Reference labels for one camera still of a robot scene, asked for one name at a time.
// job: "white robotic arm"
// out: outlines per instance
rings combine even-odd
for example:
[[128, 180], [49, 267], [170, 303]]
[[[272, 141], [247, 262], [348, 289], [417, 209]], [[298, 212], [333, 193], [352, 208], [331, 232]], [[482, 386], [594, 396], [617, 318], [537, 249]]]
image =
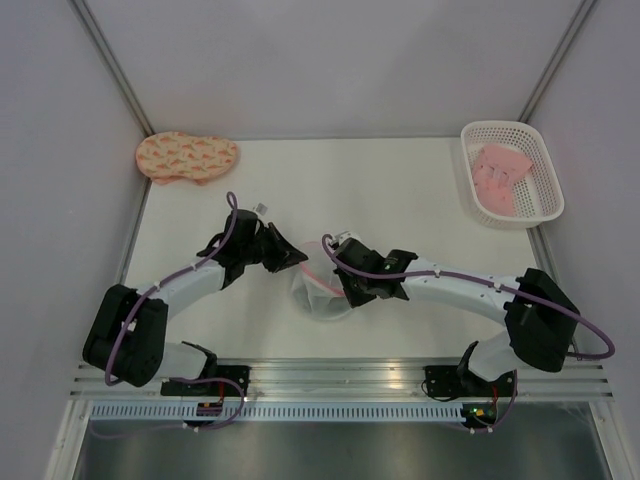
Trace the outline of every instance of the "white robotic arm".
[[469, 392], [523, 365], [548, 372], [562, 368], [577, 321], [522, 298], [535, 295], [579, 313], [546, 273], [530, 268], [522, 277], [473, 274], [403, 250], [383, 257], [348, 233], [327, 239], [332, 243], [325, 250], [352, 308], [376, 298], [438, 301], [505, 327], [490, 340], [472, 343], [462, 356], [456, 373]]
[[[516, 277], [473, 274], [451, 267], [445, 267], [429, 260], [418, 258], [412, 261], [405, 272], [425, 270], [441, 270], [457, 272], [484, 278], [500, 285], [518, 288]], [[477, 283], [445, 276], [408, 277], [403, 282], [403, 289], [409, 300], [428, 300], [445, 303], [453, 307], [477, 313], [490, 318], [501, 326], [505, 326], [506, 311], [504, 305], [513, 303], [515, 295], [504, 290], [496, 291]], [[469, 370], [479, 378], [492, 382], [506, 372], [526, 365], [513, 351], [510, 337], [505, 330], [490, 340], [479, 342], [469, 359]]]
[[235, 209], [225, 232], [197, 255], [162, 281], [107, 290], [82, 356], [104, 370], [108, 382], [111, 374], [137, 387], [154, 378], [214, 377], [215, 354], [186, 342], [165, 343], [168, 321], [203, 296], [227, 288], [248, 265], [262, 264], [276, 273], [307, 259], [272, 223], [265, 225], [255, 212]]

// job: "plastic basket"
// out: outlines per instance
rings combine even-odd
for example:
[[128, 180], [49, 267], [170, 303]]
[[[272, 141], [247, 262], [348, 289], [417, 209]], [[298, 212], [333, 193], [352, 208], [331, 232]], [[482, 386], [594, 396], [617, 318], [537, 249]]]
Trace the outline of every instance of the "plastic basket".
[[[459, 182], [462, 201], [470, 213], [483, 225], [502, 229], [532, 228], [557, 218], [564, 210], [564, 197], [553, 169], [549, 152], [540, 133], [519, 122], [473, 122], [462, 129], [462, 157], [456, 175], [466, 178]], [[473, 185], [471, 172], [482, 148], [487, 144], [524, 153], [533, 162], [525, 178], [513, 186], [515, 217], [496, 215], [482, 206]]]

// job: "pink cloth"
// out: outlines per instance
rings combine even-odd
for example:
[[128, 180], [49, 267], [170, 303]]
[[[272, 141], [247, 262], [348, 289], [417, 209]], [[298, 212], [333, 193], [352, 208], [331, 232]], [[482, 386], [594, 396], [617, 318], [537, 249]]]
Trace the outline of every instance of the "pink cloth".
[[522, 180], [533, 162], [524, 154], [500, 145], [487, 145], [473, 166], [478, 200], [490, 212], [516, 215], [511, 187]]

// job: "plastic bag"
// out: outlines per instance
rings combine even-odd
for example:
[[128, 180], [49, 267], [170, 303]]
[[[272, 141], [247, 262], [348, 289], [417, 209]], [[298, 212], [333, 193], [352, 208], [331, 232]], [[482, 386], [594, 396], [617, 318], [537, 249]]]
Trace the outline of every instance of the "plastic bag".
[[300, 247], [309, 260], [299, 264], [291, 295], [302, 310], [317, 320], [337, 320], [351, 311], [334, 263], [319, 242]]

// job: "white wall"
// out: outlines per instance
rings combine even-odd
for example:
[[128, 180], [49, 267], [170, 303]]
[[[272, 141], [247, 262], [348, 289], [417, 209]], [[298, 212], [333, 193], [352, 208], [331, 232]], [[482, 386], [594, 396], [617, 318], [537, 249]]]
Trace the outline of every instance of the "white wall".
[[579, 0], [89, 0], [150, 122], [233, 138], [516, 119]]
[[532, 124], [566, 198], [564, 214], [544, 230], [563, 287], [618, 347], [606, 369], [640, 449], [638, 20], [638, 0], [600, 2]]
[[142, 135], [64, 0], [3, 2], [0, 35], [0, 476], [23, 480], [115, 279]]

